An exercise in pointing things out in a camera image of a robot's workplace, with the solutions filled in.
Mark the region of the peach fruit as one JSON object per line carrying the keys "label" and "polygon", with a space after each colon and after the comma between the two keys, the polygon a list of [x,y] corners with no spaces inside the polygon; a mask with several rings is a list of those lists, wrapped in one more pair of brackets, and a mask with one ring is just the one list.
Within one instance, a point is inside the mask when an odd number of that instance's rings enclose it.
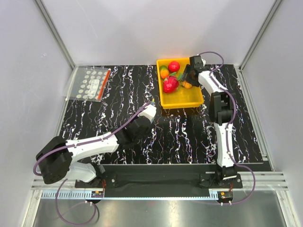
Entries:
{"label": "peach fruit", "polygon": [[186,89],[190,89],[192,87],[192,85],[186,81],[183,81],[181,85]]}

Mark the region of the orange green mango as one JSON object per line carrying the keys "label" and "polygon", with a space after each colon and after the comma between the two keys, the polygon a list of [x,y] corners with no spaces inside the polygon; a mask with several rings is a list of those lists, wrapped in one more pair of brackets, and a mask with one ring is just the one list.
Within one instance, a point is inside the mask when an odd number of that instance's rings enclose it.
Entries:
{"label": "orange green mango", "polygon": [[160,66],[159,72],[160,72],[160,77],[162,79],[165,79],[166,77],[169,76],[169,70],[165,65]]}

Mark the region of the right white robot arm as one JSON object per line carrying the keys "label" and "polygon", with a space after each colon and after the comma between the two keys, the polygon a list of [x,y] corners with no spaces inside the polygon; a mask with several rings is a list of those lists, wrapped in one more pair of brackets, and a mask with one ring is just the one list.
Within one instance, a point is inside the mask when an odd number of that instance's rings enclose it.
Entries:
{"label": "right white robot arm", "polygon": [[235,118],[235,100],[232,94],[205,66],[186,65],[181,77],[193,86],[202,85],[211,96],[209,118],[213,122],[217,136],[217,160],[215,182],[219,187],[228,186],[237,177],[232,146],[232,127]]}

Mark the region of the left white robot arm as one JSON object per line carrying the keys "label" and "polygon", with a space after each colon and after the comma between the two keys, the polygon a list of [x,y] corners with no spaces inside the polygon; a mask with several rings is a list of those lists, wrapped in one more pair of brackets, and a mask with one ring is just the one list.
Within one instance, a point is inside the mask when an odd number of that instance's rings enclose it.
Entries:
{"label": "left white robot arm", "polygon": [[65,140],[60,136],[52,138],[36,155],[37,166],[45,184],[62,179],[80,180],[91,187],[102,183],[102,175],[91,163],[80,163],[81,159],[102,153],[113,153],[132,148],[147,136],[153,118],[137,116],[114,134],[82,140]]}

